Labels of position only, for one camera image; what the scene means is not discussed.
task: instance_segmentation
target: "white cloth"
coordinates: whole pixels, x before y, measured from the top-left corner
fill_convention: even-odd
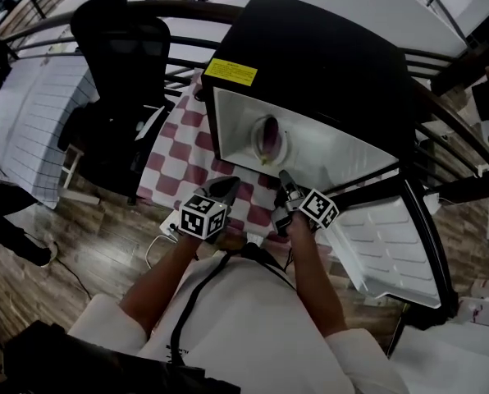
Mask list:
[[[170,336],[191,291],[220,257],[192,263],[148,340],[106,295],[89,303],[69,334],[122,353],[169,361]],[[232,258],[201,291],[181,333],[186,365],[243,393],[406,393],[365,330],[324,339],[293,289],[261,265]]]

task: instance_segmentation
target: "yellow label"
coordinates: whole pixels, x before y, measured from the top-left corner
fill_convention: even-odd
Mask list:
[[[218,77],[219,79],[230,80],[241,85],[251,86],[257,72],[258,69],[252,67],[214,58],[204,74]]]

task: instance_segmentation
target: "tablecloth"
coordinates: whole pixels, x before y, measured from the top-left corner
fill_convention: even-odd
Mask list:
[[[193,96],[200,88],[200,71],[196,71],[192,84],[171,111],[155,140],[138,196],[177,209],[185,197],[207,180],[238,176],[242,182],[229,226],[276,239],[270,222],[276,198],[276,191],[268,188],[272,179],[215,159],[206,107]]]

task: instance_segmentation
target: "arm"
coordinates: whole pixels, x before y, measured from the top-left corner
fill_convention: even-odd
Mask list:
[[[322,266],[307,220],[301,213],[294,215],[288,234],[292,242],[299,298],[355,391],[363,394],[408,394],[403,380],[376,340],[366,330],[348,330],[340,300]]]
[[[193,236],[182,236],[174,249],[144,274],[119,304],[147,335],[164,314],[201,242]]]
[[[347,329],[341,302],[322,266],[307,219],[296,213],[288,227],[292,243],[297,294],[319,332],[330,336]]]

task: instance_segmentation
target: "white sleeve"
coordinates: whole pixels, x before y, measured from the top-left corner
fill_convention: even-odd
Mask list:
[[[327,344],[354,384],[363,394],[408,394],[381,347],[367,330],[353,329],[328,336]]]
[[[94,296],[68,334],[128,355],[137,355],[148,340],[139,323],[107,295]]]

